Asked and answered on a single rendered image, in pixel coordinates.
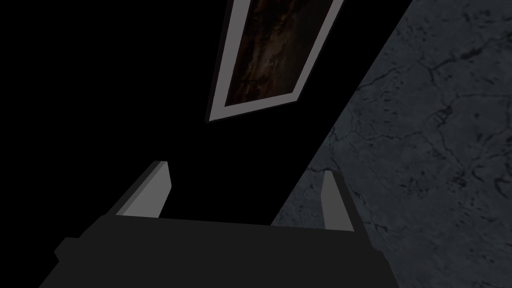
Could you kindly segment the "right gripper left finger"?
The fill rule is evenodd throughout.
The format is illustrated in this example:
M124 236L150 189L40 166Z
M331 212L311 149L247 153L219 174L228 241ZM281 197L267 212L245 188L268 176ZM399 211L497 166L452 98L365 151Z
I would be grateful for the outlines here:
M158 218L171 188L168 163L154 161L106 214Z

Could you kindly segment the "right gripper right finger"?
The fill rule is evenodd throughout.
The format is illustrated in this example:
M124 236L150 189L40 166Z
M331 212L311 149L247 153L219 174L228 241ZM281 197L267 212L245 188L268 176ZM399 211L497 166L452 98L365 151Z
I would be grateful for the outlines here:
M327 230L364 231L364 224L341 173L332 170L324 172L320 200Z

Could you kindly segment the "grey-framed dark brown picture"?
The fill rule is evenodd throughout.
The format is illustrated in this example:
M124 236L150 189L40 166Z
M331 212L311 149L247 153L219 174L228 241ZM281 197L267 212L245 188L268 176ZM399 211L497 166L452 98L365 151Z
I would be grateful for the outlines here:
M345 0L228 0L205 122L297 102Z

